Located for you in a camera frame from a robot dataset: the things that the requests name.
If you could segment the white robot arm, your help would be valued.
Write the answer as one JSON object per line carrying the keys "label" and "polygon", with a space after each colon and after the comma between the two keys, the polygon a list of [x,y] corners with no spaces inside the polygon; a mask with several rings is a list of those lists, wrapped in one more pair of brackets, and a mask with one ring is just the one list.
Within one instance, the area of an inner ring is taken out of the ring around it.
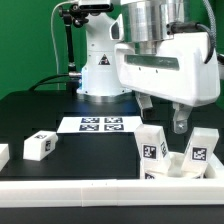
{"label": "white robot arm", "polygon": [[187,20],[187,2],[120,0],[115,20],[90,14],[82,92],[102,98],[133,90],[142,109],[152,96],[169,100],[174,131],[186,132],[192,109],[220,94],[213,31]]}

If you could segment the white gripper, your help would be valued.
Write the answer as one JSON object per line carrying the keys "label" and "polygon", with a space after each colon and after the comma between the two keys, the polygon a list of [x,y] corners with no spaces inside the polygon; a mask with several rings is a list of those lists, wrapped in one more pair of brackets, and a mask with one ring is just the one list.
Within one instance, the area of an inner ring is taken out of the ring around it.
{"label": "white gripper", "polygon": [[173,131],[183,134],[188,130],[192,107],[216,101],[220,76],[216,53],[205,63],[208,43],[205,32],[175,34],[159,44],[155,56],[136,54],[133,44],[115,45],[119,80],[137,91],[143,120],[155,115],[150,95],[173,101]]}

